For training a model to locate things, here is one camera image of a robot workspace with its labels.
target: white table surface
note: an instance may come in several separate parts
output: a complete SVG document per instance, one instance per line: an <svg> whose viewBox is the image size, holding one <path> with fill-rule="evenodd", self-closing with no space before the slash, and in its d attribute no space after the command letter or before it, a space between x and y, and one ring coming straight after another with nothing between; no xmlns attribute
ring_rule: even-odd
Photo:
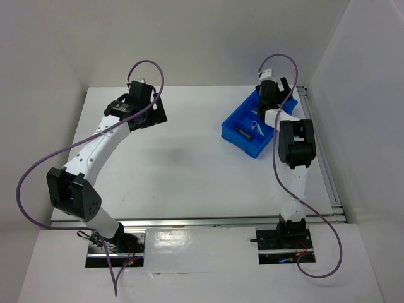
<svg viewBox="0 0 404 303"><path fill-rule="evenodd" d="M253 159L220 136L222 122L253 90L165 88L168 122L132 132L99 174L95 189L103 208L116 219L277 216L288 197L275 180L272 142ZM90 88L74 141L91 135L106 106L125 92ZM297 92L294 98L299 100ZM304 117L300 102L294 116ZM290 186L288 169L279 161L278 167ZM306 200L322 214L333 213L317 158L307 176ZM52 219L73 218L54 210Z"/></svg>
<svg viewBox="0 0 404 303"><path fill-rule="evenodd" d="M344 248L342 265L320 280L304 276L296 264L259 265L256 244L249 242L253 227L148 229L145 267L124 271L117 298L107 268L84 267L88 241L75 231L44 230L18 302L381 303L358 227L334 226ZM338 260L335 237L326 225L312 225L311 235L316 263L302 267L327 273Z"/></svg>

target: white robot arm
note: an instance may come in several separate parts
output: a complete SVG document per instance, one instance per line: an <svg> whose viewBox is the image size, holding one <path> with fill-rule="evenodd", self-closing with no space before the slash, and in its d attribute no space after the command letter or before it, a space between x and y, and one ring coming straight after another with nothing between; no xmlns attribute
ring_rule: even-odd
<svg viewBox="0 0 404 303"><path fill-rule="evenodd" d="M120 142L131 131L167 121L161 99L144 114L105 132L117 122L134 115L150 104L155 90L143 81L132 81L129 93L108 105L95 133L101 136L89 141L62 169L51 168L47 174L50 200L53 207L76 217L87 227L96 230L105 240L127 250L128 242L136 245L134 236L124 233L123 225L101 207L101 197L94 190L102 167Z"/></svg>
<svg viewBox="0 0 404 303"><path fill-rule="evenodd" d="M287 94L290 92L285 78L281 79L284 91L280 91L278 83L272 75L272 69L259 74L261 84L257 86L260 100L258 114L264 118L265 124L275 127L275 118L279 110L279 122L276 130L279 132L279 157L288 166L288 188L300 199L305 197L306 176L311 161L316 156L314 130L310 119L299 119L279 109ZM298 236L306 228L303 205L293 197L283 203L280 212L278 231L282 237Z"/></svg>

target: white panel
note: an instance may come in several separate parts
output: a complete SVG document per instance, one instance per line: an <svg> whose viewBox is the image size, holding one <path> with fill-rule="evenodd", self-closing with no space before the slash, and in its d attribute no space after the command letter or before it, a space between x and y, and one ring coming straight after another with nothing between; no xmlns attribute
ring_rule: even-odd
<svg viewBox="0 0 404 303"><path fill-rule="evenodd" d="M0 302L16 302L38 233L17 208L16 185L29 165L71 142L84 96L34 1L0 1L0 39ZM46 172L66 156L23 186L25 208L42 222L52 209Z"/></svg>
<svg viewBox="0 0 404 303"><path fill-rule="evenodd" d="M262 60L285 52L307 84L347 0L41 0L86 86L122 86L140 59L161 64L168 85L255 84ZM274 59L275 74L293 68ZM145 68L148 79L158 73Z"/></svg>
<svg viewBox="0 0 404 303"><path fill-rule="evenodd" d="M349 218L386 302L402 302L404 17L402 1L352 0L309 100Z"/></svg>
<svg viewBox="0 0 404 303"><path fill-rule="evenodd" d="M237 229L215 227L204 229L205 237L200 230L191 229L190 238L195 242L184 246L181 254L171 256L172 264L167 265L176 271L175 266L187 260L198 262L194 259L197 253L201 264L194 265L202 272L173 274L156 273L147 267L128 268L119 278L117 298L107 268L84 268L88 241L77 237L76 232L42 231L18 302L382 303L357 226L343 224L335 228L341 235L344 259L340 270L327 279L305 277L296 264L259 265L257 255L249 253L256 246L249 242L249 229L241 228L237 234ZM216 233L230 238L223 239ZM323 274L338 260L336 240L325 225L312 226L311 233L317 262L302 267ZM209 261L222 261L224 266L210 266Z"/></svg>
<svg viewBox="0 0 404 303"><path fill-rule="evenodd" d="M92 134L106 106L126 91L89 89L74 140ZM165 88L168 121L132 132L98 175L102 207L116 219L278 216L288 195L273 174L271 142L253 159L220 136L222 122L253 91L253 86ZM300 103L293 114L304 117ZM290 187L286 167L278 161ZM306 197L321 213L332 213L317 158L307 175ZM58 210L52 219L72 220Z"/></svg>

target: red wire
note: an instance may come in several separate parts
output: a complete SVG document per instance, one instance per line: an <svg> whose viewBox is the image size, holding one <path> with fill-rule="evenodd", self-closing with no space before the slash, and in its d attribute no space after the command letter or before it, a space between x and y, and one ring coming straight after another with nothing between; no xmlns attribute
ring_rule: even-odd
<svg viewBox="0 0 404 303"><path fill-rule="evenodd" d="M307 246L304 244L304 242L301 240L301 239L299 239L299 242L303 245L303 247L304 247L304 252L297 252L297 248L299 247L298 246L298 243L296 242L296 256L300 256L301 254L304 254L304 253L306 253L307 252Z"/></svg>
<svg viewBox="0 0 404 303"><path fill-rule="evenodd" d="M299 239L299 242L303 245L304 247L304 253L307 251L307 246L304 244L304 242L302 241L302 239Z"/></svg>
<svg viewBox="0 0 404 303"><path fill-rule="evenodd" d="M126 257L126 261L125 262L128 262L129 261L129 256L131 255L131 251L132 251L132 247L128 244L128 243L125 243L125 245L128 247L128 256Z"/></svg>

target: white backdrop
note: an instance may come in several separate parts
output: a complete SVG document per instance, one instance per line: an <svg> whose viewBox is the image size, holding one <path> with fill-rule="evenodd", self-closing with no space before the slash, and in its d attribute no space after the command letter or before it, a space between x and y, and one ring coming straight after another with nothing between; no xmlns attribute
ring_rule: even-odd
<svg viewBox="0 0 404 303"><path fill-rule="evenodd" d="M156 60L168 85L253 85L262 60L285 52L309 82L348 0L41 0L84 86L123 86ZM284 59L271 65L293 78ZM159 83L158 73L139 70Z"/></svg>
<svg viewBox="0 0 404 303"><path fill-rule="evenodd" d="M71 143L84 89L31 0L0 1L0 302L16 302L38 229L15 201L18 179L39 158ZM67 155L41 165L27 178L27 212L48 221L46 172Z"/></svg>
<svg viewBox="0 0 404 303"><path fill-rule="evenodd" d="M386 303L403 302L403 14L399 0L351 0L309 85L342 203Z"/></svg>

